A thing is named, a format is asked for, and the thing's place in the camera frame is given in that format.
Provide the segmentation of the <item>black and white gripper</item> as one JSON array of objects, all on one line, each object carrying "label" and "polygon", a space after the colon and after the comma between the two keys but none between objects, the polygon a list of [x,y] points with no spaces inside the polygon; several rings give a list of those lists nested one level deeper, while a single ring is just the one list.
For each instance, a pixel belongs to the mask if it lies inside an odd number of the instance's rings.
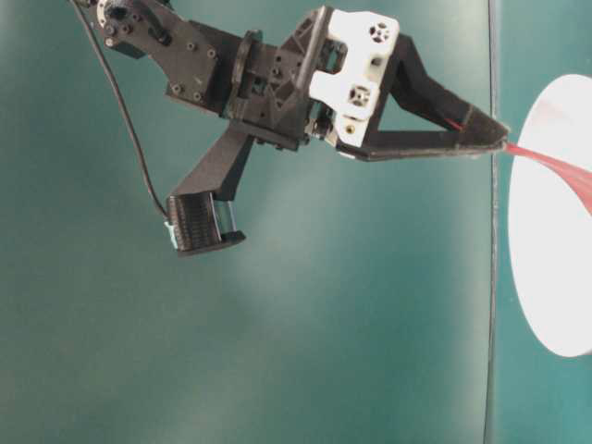
[{"label": "black and white gripper", "polygon": [[[400,23],[370,11],[313,10],[279,47],[257,31],[240,42],[225,115],[262,138],[299,142],[312,105],[332,112],[328,139],[340,154],[364,162],[472,156],[501,150],[508,130],[426,72]],[[394,54],[390,94],[400,108],[443,131],[379,130],[364,137]]]}]

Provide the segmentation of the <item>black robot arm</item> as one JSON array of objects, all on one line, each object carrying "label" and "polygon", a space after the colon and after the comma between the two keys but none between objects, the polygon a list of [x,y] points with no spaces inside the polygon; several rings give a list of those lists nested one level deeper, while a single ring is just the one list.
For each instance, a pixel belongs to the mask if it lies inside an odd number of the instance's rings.
[{"label": "black robot arm", "polygon": [[147,56],[167,95],[295,151],[313,139],[363,161],[495,153],[508,131],[433,80],[399,22],[321,6],[281,43],[187,19],[168,1],[82,1],[110,49]]}]

